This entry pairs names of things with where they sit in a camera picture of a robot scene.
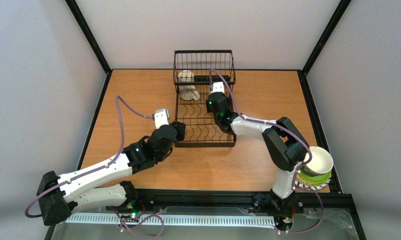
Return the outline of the black wire dish rack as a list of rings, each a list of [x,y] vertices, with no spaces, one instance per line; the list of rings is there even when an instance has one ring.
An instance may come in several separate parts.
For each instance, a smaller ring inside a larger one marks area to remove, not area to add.
[[[184,140],[177,143],[179,148],[224,148],[234,147],[236,137],[215,124],[213,113],[207,110],[210,82],[221,82],[219,76],[209,76],[214,69],[223,76],[230,87],[236,83],[234,56],[230,49],[175,50],[173,57],[173,83],[176,91],[175,120],[186,124]],[[178,73],[192,71],[194,82],[178,81]],[[194,85],[200,100],[182,100],[179,86]]]

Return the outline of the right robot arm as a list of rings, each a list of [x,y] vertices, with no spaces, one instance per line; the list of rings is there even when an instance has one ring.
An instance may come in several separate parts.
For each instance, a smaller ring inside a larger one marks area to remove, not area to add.
[[[277,167],[271,190],[282,200],[288,198],[295,189],[295,177],[301,163],[304,159],[312,159],[308,143],[292,121],[287,117],[263,120],[238,114],[231,110],[228,99],[222,92],[210,93],[206,105],[222,132],[251,137],[265,143],[271,160]]]

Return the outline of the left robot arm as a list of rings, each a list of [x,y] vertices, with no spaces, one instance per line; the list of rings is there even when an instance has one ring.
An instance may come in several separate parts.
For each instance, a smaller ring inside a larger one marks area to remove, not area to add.
[[[61,175],[54,171],[45,173],[36,192],[43,224],[53,226],[78,212],[135,202],[138,193],[130,181],[112,187],[102,185],[164,161],[171,154],[173,144],[184,140],[185,131],[185,123],[174,121],[160,126],[110,159]]]

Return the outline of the white bowl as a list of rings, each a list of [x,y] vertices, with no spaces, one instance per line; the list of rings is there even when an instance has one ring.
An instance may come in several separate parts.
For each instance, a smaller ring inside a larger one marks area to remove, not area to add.
[[[312,154],[312,159],[309,161],[309,153],[305,155],[304,163],[302,164],[304,171],[312,176],[320,176],[332,170],[334,161],[326,149],[319,146],[311,146],[309,150]]]

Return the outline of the white floral mug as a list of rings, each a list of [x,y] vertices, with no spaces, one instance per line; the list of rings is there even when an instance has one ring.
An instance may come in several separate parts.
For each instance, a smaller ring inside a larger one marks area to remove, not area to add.
[[[194,73],[190,70],[183,70],[178,73],[177,80],[180,83],[194,83]],[[184,101],[199,101],[201,96],[194,85],[179,85],[179,97]]]

